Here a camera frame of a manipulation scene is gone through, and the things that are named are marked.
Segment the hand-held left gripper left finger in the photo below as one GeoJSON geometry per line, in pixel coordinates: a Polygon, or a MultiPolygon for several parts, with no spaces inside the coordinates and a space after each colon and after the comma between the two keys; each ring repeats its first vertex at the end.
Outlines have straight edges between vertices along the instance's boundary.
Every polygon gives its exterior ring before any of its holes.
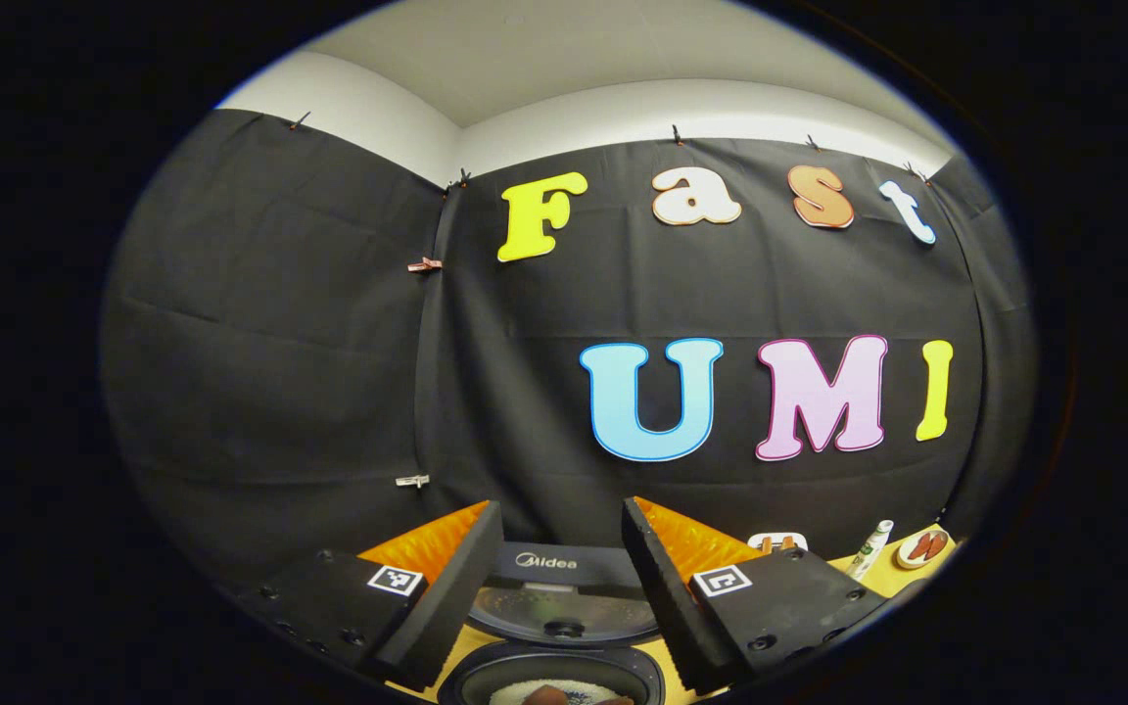
{"type": "Polygon", "coordinates": [[[424,691],[442,672],[502,540],[500,504],[479,501],[359,554],[317,550],[236,599],[346,673],[424,691]]]}

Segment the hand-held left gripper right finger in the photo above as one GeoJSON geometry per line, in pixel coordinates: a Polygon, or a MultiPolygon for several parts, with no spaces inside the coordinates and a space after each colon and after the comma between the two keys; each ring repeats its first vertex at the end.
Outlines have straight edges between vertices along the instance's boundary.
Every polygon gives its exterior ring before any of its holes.
{"type": "Polygon", "coordinates": [[[622,539],[688,690],[788,673],[885,605],[810,550],[761,552],[638,496],[622,539]]]}

